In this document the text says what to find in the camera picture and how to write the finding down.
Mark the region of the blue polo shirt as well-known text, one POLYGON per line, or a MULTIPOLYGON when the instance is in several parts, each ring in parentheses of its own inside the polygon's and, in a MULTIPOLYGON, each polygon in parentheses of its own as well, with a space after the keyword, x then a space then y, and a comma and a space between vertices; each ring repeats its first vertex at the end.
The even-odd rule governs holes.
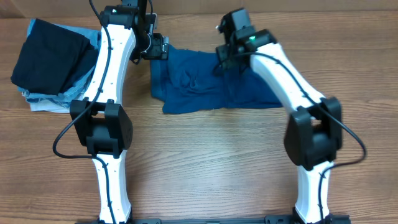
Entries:
POLYGON ((150 92, 164 102, 165 114, 282 106, 268 84, 248 66, 223 70, 215 53, 173 46, 167 60, 150 62, 150 92))

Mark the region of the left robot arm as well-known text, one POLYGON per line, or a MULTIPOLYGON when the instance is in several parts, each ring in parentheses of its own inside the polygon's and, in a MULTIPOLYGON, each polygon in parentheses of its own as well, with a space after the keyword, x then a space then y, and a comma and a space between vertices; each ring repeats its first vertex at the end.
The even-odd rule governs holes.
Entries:
POLYGON ((132 223, 125 167, 133 127, 122 106, 126 70, 129 62, 167 59, 169 39, 155 32, 151 1, 122 1, 97 16, 102 26, 98 59, 83 98, 72 101, 70 115, 98 177, 101 210, 96 222, 132 223))

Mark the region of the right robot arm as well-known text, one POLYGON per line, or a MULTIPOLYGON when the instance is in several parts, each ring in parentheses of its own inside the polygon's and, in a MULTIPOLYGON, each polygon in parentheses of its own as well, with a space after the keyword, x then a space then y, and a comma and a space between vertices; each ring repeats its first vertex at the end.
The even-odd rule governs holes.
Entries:
POLYGON ((244 8, 224 15, 217 26, 225 43, 216 48, 220 66, 245 64, 264 80, 288 115, 284 147, 298 170, 296 223, 334 223, 328 208, 328 184, 342 130, 341 105, 309 84, 267 29, 256 30, 244 8))

